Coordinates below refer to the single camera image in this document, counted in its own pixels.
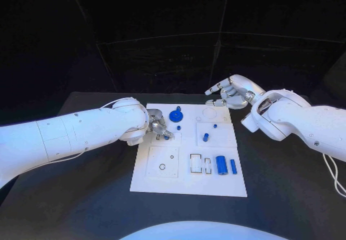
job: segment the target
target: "black table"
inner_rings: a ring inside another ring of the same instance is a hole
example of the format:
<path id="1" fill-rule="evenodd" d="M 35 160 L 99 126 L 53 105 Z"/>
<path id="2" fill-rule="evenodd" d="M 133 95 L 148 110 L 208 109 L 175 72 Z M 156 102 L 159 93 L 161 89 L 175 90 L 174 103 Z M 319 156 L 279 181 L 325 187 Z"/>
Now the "black table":
<path id="1" fill-rule="evenodd" d="M 204 104 L 211 96 L 74 92 L 60 114 L 133 96 L 142 102 Z M 125 141 L 19 176 L 0 207 L 2 239 L 119 239 L 154 225 L 214 221 L 295 240 L 345 239 L 346 199 L 324 156 L 298 136 L 283 142 L 241 124 L 231 111 L 249 198 L 130 192 L 138 146 Z M 337 161 L 346 183 L 346 163 Z"/>

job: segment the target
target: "wire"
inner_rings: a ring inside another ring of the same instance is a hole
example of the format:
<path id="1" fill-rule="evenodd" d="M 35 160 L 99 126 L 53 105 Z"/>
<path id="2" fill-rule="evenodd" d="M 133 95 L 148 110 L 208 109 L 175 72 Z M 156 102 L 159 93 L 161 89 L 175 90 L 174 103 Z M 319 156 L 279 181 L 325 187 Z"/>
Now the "wire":
<path id="1" fill-rule="evenodd" d="M 44 163 L 44 164 L 32 167 L 32 168 L 28 169 L 27 171 L 24 171 L 22 174 L 27 173 L 27 172 L 30 172 L 31 170 L 37 169 L 38 167 L 42 167 L 42 166 L 48 165 L 48 164 L 55 164 L 55 163 L 60 163 L 60 162 L 64 162 L 64 161 L 68 161 L 68 160 L 71 160 L 71 159 L 79 158 L 86 152 L 87 152 L 87 151 L 83 151 L 77 156 L 74 156 L 74 157 L 71 157 L 71 158 L 67 158 L 67 159 L 63 159 L 63 160 L 58 160 L 58 161 L 47 162 L 47 163 Z"/>
<path id="2" fill-rule="evenodd" d="M 346 193 L 346 189 L 345 189 L 344 185 L 342 185 L 342 184 L 339 183 L 339 181 L 338 181 L 339 170 L 338 170 L 337 161 L 335 161 L 335 159 L 328 155 L 329 158 L 331 158 L 331 161 L 334 162 L 334 166 L 335 166 L 335 174 L 334 174 L 334 171 L 332 171 L 332 168 L 331 168 L 331 164 L 329 164 L 328 159 L 327 159 L 327 154 L 324 153 L 322 155 L 324 155 L 324 159 L 325 159 L 325 162 L 327 162 L 327 166 L 328 166 L 331 175 L 332 175 L 332 177 L 334 177 L 334 186 L 335 186 L 335 189 L 337 189 L 338 193 L 346 198 L 346 195 L 341 193 L 339 188 L 338 188 L 338 186 L 339 186 L 341 189 L 344 190 L 344 192 Z"/>
<path id="3" fill-rule="evenodd" d="M 102 109 L 103 109 L 106 106 L 109 106 L 110 104 L 116 103 L 117 101 L 126 100 L 126 99 L 132 99 L 132 97 L 123 97 L 122 99 L 109 102 L 109 103 L 102 107 Z"/>

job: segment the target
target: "cable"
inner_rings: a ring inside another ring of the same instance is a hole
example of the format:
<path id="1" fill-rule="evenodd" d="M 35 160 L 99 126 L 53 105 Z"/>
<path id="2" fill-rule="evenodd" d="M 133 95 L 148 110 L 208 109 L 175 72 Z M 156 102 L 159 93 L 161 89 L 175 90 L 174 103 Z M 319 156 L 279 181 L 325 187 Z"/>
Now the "cable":
<path id="1" fill-rule="evenodd" d="M 79 158 L 86 152 L 87 152 L 87 151 L 83 151 L 77 156 L 74 156 L 74 157 L 71 157 L 71 158 L 68 158 L 68 159 L 63 159 L 63 160 L 58 160 L 58 161 L 47 162 L 47 163 L 44 163 L 44 164 L 32 167 L 32 168 L 28 169 L 27 171 L 24 171 L 22 174 L 27 173 L 27 172 L 30 172 L 31 170 L 37 169 L 38 167 L 42 167 L 42 166 L 48 165 L 48 164 L 55 164 L 55 163 L 60 163 L 60 162 L 64 162 L 64 161 L 68 161 L 68 160 L 71 160 L 71 159 Z"/>
<path id="2" fill-rule="evenodd" d="M 335 174 L 334 174 L 334 171 L 332 171 L 332 168 L 331 168 L 331 164 L 329 164 L 328 159 L 327 159 L 327 154 L 324 153 L 322 155 L 324 155 L 324 159 L 325 159 L 325 162 L 327 162 L 327 166 L 328 166 L 331 175 L 332 175 L 332 177 L 334 177 L 334 186 L 335 186 L 335 189 L 337 189 L 338 193 L 346 198 L 346 195 L 341 193 L 339 188 L 338 188 L 338 186 L 339 186 L 341 189 L 344 190 L 344 192 L 346 193 L 346 189 L 345 189 L 344 185 L 342 185 L 342 184 L 339 183 L 339 181 L 338 181 L 339 170 L 338 170 L 337 161 L 335 161 L 335 159 L 328 155 L 329 158 L 331 158 L 331 161 L 334 162 L 334 166 L 335 166 Z"/>
<path id="3" fill-rule="evenodd" d="M 123 97 L 122 99 L 109 102 L 109 103 L 102 107 L 102 109 L 103 109 L 106 106 L 109 106 L 110 104 L 116 103 L 117 101 L 126 100 L 126 99 L 133 99 L 133 98 L 132 98 L 132 97 Z"/>

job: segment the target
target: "white board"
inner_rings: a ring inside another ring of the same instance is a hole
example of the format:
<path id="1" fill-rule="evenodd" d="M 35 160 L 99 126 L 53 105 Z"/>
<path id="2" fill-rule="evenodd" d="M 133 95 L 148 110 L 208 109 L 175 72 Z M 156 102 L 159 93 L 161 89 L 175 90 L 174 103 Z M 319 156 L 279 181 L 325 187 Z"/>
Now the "white board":
<path id="1" fill-rule="evenodd" d="M 172 122 L 169 115 L 178 106 L 184 119 Z M 149 103 L 146 108 L 162 110 L 175 138 L 165 140 L 164 137 L 158 139 L 155 133 L 146 134 L 138 150 L 130 191 L 247 197 L 230 109 L 158 103 Z M 210 134 L 208 142 L 204 141 L 205 133 Z M 203 156 L 203 173 L 192 172 L 191 154 Z M 218 156 L 226 156 L 228 175 L 218 174 Z M 207 174 L 207 158 L 211 159 L 211 174 Z M 231 159 L 236 160 L 237 174 L 233 174 Z"/>

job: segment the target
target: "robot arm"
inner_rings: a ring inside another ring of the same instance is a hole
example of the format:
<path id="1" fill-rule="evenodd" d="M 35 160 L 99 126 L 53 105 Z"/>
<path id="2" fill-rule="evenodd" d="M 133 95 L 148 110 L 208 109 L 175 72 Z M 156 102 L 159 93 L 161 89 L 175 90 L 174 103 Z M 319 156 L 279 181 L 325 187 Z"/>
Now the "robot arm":
<path id="1" fill-rule="evenodd" d="M 112 103 L 112 108 L 107 104 L 99 109 L 0 127 L 0 188 L 24 172 L 117 140 L 133 146 L 143 142 L 148 132 L 174 137 L 161 110 L 148 110 L 135 98 Z"/>
<path id="2" fill-rule="evenodd" d="M 241 123 L 252 132 L 262 129 L 277 141 L 295 133 L 312 149 L 346 161 L 346 110 L 312 106 L 286 89 L 266 92 L 240 75 L 221 81 L 205 94 L 218 89 L 223 99 L 215 102 L 210 100 L 207 105 L 241 109 L 250 103 L 252 112 Z"/>

